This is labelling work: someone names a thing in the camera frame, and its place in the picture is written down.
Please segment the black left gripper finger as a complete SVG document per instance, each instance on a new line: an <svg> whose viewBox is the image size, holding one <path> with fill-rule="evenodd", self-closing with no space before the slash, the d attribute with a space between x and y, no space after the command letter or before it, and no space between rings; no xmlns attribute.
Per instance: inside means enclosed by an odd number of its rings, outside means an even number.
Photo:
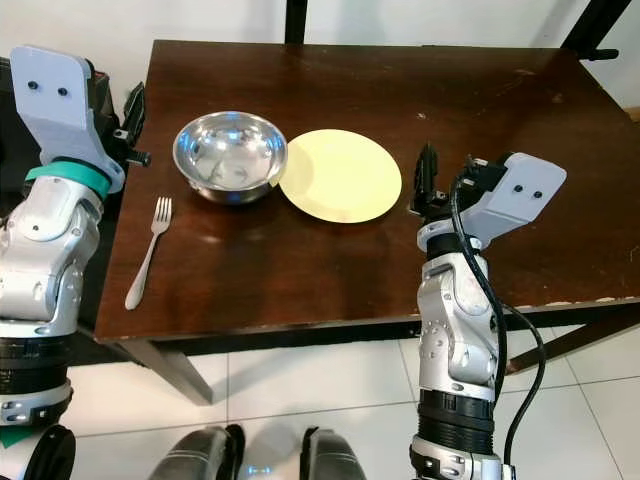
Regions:
<svg viewBox="0 0 640 480"><path fill-rule="evenodd" d="M129 92L125 101L123 140L137 141L146 118L145 82L140 82Z"/></svg>

